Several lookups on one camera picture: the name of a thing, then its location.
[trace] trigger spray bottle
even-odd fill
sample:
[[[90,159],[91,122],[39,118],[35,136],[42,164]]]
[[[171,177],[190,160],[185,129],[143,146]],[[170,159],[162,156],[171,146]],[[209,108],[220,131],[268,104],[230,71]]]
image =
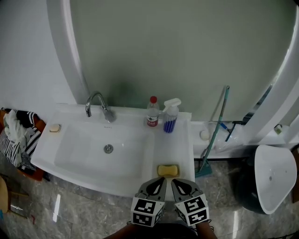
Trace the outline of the trigger spray bottle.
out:
[[[178,117],[178,105],[182,102],[178,98],[170,99],[164,102],[163,109],[163,130],[166,133],[172,133]]]

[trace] clothes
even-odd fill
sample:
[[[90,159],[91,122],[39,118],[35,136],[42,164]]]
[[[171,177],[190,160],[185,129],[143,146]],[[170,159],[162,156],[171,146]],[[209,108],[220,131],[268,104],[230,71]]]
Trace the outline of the clothes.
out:
[[[21,124],[17,118],[17,114],[14,110],[11,110],[8,114],[4,115],[4,130],[7,138],[14,144],[20,143],[21,145],[26,145],[25,134],[26,128]]]
[[[42,120],[34,112],[2,108],[1,112],[3,111],[10,116],[6,114],[5,117],[7,130],[2,130],[0,133],[0,151],[21,172],[34,175],[36,167],[30,163],[30,160],[41,136],[35,122],[39,123]]]

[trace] chrome faucet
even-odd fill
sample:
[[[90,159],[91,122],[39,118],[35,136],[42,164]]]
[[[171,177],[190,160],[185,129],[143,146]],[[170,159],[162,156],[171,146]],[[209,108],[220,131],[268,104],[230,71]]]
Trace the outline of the chrome faucet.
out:
[[[109,122],[112,123],[116,120],[115,114],[108,109],[108,105],[105,103],[103,96],[100,92],[98,91],[94,91],[93,93],[91,93],[91,95],[88,97],[87,102],[86,102],[86,106],[85,106],[85,110],[86,110],[86,115],[87,117],[91,117],[92,113],[90,111],[90,102],[93,99],[93,97],[98,96],[101,102],[101,109],[105,115],[105,119]]]

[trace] robotic hand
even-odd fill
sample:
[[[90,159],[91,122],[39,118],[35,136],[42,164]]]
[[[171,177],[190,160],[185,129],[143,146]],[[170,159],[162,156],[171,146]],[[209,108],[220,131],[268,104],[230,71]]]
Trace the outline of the robotic hand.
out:
[[[153,227],[162,217],[167,181],[164,177],[154,178],[141,185],[133,198],[131,223]]]
[[[195,225],[209,219],[209,208],[205,194],[196,183],[186,179],[173,179],[172,192],[178,216],[188,226]]]
[[[141,185],[133,198],[131,222],[153,227],[162,217],[167,181],[164,177],[154,178]],[[176,212],[188,226],[209,219],[209,210],[205,194],[196,183],[185,179],[173,179],[171,182]]]

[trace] soap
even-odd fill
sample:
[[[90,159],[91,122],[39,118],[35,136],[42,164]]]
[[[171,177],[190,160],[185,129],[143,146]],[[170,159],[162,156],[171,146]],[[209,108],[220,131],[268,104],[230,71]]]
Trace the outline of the soap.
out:
[[[163,177],[177,177],[179,174],[178,165],[159,165],[158,175]]]
[[[61,125],[60,124],[54,124],[50,126],[50,132],[58,133],[60,131]]]

